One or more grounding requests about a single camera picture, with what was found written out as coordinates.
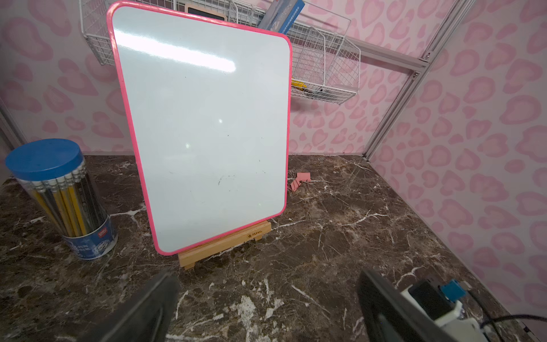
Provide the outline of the blue lid pencil tube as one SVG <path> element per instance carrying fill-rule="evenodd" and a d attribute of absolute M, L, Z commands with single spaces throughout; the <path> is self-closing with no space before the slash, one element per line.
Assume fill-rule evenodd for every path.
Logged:
<path fill-rule="evenodd" d="M 5 164 L 79 259 L 98 259 L 114 248 L 118 233 L 76 142 L 29 142 Z"/>

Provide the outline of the yellow black utility knife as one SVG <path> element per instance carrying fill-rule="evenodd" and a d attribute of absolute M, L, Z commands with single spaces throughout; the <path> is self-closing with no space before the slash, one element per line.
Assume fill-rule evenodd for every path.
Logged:
<path fill-rule="evenodd" d="M 296 88 L 296 89 L 299 89 L 299 90 L 304 90 L 304 89 L 307 89 L 307 85 L 304 83 L 304 82 L 301 82 L 301 81 L 297 81 L 297 80 L 292 80 L 291 81 L 291 86 L 293 88 Z"/>

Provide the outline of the white calculator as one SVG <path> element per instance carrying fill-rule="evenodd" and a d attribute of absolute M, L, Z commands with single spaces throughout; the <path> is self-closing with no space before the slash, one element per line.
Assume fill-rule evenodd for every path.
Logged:
<path fill-rule="evenodd" d="M 198 4 L 195 1 L 174 1 L 173 9 L 199 17 L 227 21 L 226 15 L 207 7 L 206 5 Z"/>

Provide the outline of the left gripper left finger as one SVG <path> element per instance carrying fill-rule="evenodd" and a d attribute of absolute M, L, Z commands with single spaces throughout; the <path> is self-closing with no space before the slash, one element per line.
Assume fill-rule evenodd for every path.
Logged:
<path fill-rule="evenodd" d="M 178 293 L 178 280 L 161 272 L 79 340 L 164 341 Z"/>

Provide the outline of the wooden whiteboard stand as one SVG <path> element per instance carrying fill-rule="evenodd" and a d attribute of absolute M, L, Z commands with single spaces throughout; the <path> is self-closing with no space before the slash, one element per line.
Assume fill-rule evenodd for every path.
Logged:
<path fill-rule="evenodd" d="M 263 221 L 238 232 L 230 233 L 219 239 L 194 247 L 178 254 L 179 266 L 185 270 L 192 269 L 195 264 L 203 259 L 226 252 L 229 249 L 242 245 L 248 241 L 260 240 L 272 230 L 269 221 Z"/>

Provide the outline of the pink framed whiteboard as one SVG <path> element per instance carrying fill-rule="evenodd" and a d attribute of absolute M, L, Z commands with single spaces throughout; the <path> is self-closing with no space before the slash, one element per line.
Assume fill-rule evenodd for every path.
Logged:
<path fill-rule="evenodd" d="M 134 1 L 107 12 L 155 249 L 286 209 L 293 49 L 283 34 Z"/>

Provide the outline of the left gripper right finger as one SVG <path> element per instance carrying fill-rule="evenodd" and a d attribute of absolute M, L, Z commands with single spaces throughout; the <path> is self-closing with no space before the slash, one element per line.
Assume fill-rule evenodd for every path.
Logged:
<path fill-rule="evenodd" d="M 370 341 L 453 341 L 379 273 L 360 272 L 357 295 Z"/>

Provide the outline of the blue book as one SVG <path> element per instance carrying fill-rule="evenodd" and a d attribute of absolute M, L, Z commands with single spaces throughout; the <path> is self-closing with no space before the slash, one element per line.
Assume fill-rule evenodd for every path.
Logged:
<path fill-rule="evenodd" d="M 273 1 L 259 22 L 258 28 L 287 34 L 305 5 L 303 0 Z"/>

